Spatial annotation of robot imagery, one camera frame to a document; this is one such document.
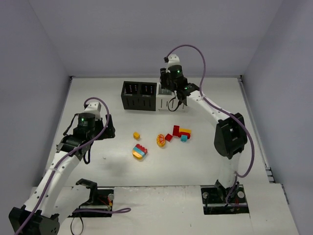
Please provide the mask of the small orange lego cube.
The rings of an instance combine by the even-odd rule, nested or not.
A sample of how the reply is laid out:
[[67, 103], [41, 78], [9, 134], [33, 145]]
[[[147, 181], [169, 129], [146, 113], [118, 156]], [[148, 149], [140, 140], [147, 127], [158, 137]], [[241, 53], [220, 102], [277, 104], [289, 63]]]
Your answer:
[[136, 139], [136, 140], [140, 139], [140, 134], [138, 132], [134, 132], [133, 133], [133, 138]]

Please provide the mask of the red blue orange lego stack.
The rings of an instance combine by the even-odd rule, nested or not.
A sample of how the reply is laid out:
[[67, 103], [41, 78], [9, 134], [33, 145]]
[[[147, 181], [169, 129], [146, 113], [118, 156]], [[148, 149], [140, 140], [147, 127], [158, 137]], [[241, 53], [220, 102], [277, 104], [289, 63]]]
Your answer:
[[145, 156], [147, 155], [147, 153], [148, 153], [147, 148], [145, 148], [144, 146], [140, 144], [136, 144], [132, 149], [133, 157], [139, 161], [143, 160]]

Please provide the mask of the orange flower lego piece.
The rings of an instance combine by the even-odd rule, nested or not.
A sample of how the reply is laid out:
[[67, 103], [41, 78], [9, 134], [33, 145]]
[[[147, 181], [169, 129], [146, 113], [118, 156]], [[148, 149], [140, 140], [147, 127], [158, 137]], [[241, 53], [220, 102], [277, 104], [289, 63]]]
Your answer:
[[163, 134], [158, 134], [156, 143], [159, 147], [164, 147], [166, 144], [165, 136]]

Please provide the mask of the yellow red arch lego stack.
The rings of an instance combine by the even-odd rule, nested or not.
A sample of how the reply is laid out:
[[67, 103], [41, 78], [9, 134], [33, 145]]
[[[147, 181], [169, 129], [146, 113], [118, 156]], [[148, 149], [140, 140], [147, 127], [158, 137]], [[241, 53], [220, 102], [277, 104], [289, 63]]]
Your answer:
[[182, 136], [186, 136], [187, 139], [190, 139], [191, 137], [191, 130], [190, 129], [183, 129], [183, 128], [180, 128], [179, 129], [179, 134], [178, 134], [178, 137], [181, 138]]

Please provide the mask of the small red lego brick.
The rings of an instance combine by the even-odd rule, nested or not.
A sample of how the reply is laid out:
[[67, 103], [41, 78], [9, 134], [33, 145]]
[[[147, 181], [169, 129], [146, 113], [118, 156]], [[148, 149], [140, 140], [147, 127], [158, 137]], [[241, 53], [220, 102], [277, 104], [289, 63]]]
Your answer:
[[168, 141], [168, 142], [170, 142], [172, 140], [172, 138], [173, 138], [173, 136], [171, 134], [167, 134], [165, 136], [165, 140]]

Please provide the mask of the large red lego brick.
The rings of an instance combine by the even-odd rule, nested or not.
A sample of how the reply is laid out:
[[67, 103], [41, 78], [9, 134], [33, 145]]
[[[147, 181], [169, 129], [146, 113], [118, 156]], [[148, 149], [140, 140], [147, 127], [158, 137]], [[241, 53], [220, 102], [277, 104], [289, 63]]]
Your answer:
[[179, 126], [178, 125], [174, 125], [173, 126], [173, 136], [180, 137], [180, 135], [179, 135]]

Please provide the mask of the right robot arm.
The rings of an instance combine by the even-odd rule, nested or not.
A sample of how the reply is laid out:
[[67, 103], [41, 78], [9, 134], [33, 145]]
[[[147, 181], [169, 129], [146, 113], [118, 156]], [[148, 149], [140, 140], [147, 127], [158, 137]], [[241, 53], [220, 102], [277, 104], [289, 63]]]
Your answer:
[[237, 184], [236, 174], [239, 159], [247, 143], [243, 128], [230, 116], [213, 109], [201, 95], [200, 88], [187, 81], [181, 65], [160, 69], [160, 83], [163, 89], [176, 93], [179, 102], [197, 110], [215, 127], [214, 147], [221, 155], [221, 166], [215, 187], [226, 197], [233, 185]]

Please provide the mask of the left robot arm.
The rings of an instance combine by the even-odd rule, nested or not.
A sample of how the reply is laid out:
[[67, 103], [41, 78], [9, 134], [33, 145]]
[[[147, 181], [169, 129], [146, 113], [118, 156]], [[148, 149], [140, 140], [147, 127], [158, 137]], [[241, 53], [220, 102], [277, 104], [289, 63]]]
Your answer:
[[91, 204], [98, 196], [97, 183], [78, 180], [66, 196], [61, 196], [72, 171], [81, 161], [90, 163], [94, 141], [112, 139], [115, 128], [111, 115], [106, 121], [93, 113], [76, 114], [78, 125], [65, 134], [57, 145], [53, 162], [36, 190], [20, 208], [13, 207], [9, 220], [17, 235], [55, 235], [60, 225], [83, 203]]

